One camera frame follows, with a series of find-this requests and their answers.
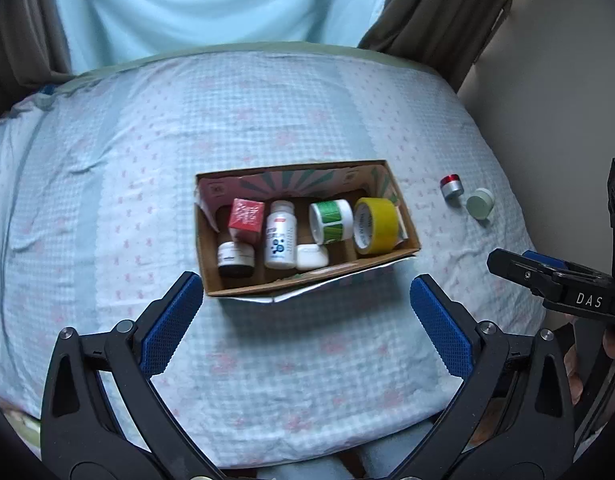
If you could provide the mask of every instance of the blue gripper pad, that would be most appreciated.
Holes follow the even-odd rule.
[[[410,304],[447,371],[467,379],[480,350],[475,319],[462,304],[451,301],[428,274],[412,281]]]
[[[523,257],[528,260],[534,260],[541,264],[549,265],[555,269],[567,269],[567,264],[563,260],[557,260],[551,256],[545,256],[545,254],[535,253],[534,251],[525,251]]]
[[[200,277],[184,272],[163,299],[150,303],[137,319],[135,341],[140,345],[140,368],[146,377],[166,370],[201,303]]]

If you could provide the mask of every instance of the yellow tape roll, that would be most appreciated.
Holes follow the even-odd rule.
[[[354,206],[354,246],[359,254],[389,253],[398,242],[398,214],[386,198],[361,198]]]

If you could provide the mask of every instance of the bed sheet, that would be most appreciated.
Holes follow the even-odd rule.
[[[200,44],[311,41],[357,46],[385,0],[56,0],[72,70]]]
[[[283,47],[214,52],[73,82],[14,114],[0,120],[0,396],[33,415],[63,326],[110,330],[198,271],[201,172],[386,158],[422,244],[392,272],[279,304],[205,298],[152,380],[219,466],[329,454],[442,410],[460,381],[409,305],[422,272],[507,332],[542,321],[536,298],[487,271],[494,248],[532,245],[494,155],[429,70]],[[488,221],[448,206],[448,173],[494,191]]]

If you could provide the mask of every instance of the gray wall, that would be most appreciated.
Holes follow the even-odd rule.
[[[609,271],[615,1],[514,0],[459,96],[539,251]]]

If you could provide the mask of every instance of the cylindrical container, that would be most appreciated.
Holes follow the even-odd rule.
[[[225,242],[217,251],[219,275],[250,278],[254,274],[254,248],[243,242]]]
[[[441,178],[441,193],[443,198],[449,200],[463,194],[463,183],[459,175],[453,173]]]
[[[354,206],[354,247],[359,254],[389,253],[398,243],[398,213],[386,198],[361,198]]]
[[[265,225],[265,266],[268,269],[297,266],[297,219],[294,204],[287,200],[272,202],[272,212]]]
[[[315,202],[309,207],[309,226],[319,245],[348,240],[353,224],[354,215],[347,200]]]
[[[314,270],[327,267],[330,256],[324,245],[299,244],[297,245],[297,269]]]
[[[494,207],[494,193],[485,187],[479,187],[465,203],[467,212],[477,220],[485,220]]]

